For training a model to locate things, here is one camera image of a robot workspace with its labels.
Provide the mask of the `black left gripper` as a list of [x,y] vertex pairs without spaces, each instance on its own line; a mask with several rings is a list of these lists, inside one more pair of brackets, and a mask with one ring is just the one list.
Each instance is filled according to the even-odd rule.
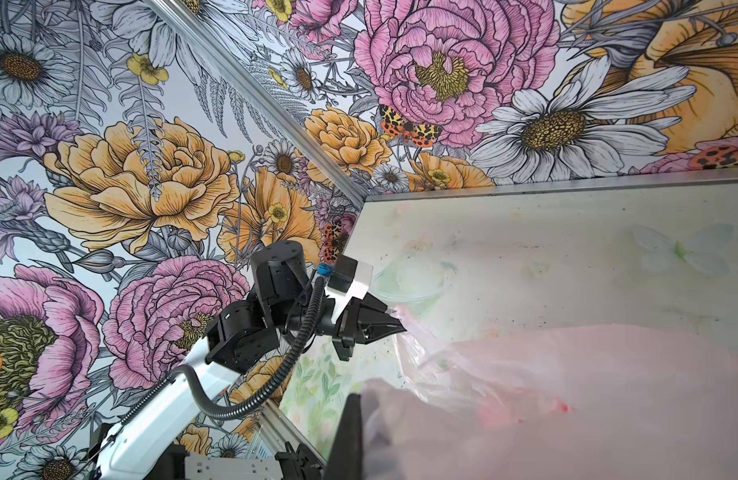
[[392,335],[405,333],[401,323],[372,323],[372,321],[397,321],[394,310],[371,293],[362,300],[351,300],[333,319],[336,303],[327,302],[320,320],[320,335],[330,337],[340,361],[352,359],[357,345],[368,345]]

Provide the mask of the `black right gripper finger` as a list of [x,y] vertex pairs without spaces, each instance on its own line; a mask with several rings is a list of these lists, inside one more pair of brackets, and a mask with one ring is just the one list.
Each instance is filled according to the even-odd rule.
[[323,479],[362,480],[363,457],[361,395],[353,393],[347,397]]

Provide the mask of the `pink plastic bag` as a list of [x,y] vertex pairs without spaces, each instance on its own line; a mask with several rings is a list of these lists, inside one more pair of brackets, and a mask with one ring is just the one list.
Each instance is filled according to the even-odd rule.
[[407,385],[361,395],[367,479],[738,479],[738,355],[594,325],[447,343],[407,309]]

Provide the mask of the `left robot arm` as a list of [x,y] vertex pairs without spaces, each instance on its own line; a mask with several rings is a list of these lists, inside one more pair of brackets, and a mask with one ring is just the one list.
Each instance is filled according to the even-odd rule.
[[[401,321],[373,296],[373,269],[340,256],[334,265],[306,268],[303,246],[273,243],[251,257],[249,296],[215,315],[183,362],[159,380],[119,423],[96,433],[88,460],[91,479],[146,479],[156,469],[174,479],[186,462],[167,460],[173,439],[198,414],[241,419],[262,409],[294,371],[309,342],[326,336],[349,361],[358,345],[404,332]],[[282,342],[289,349],[271,377],[249,398],[222,406],[216,397]]]

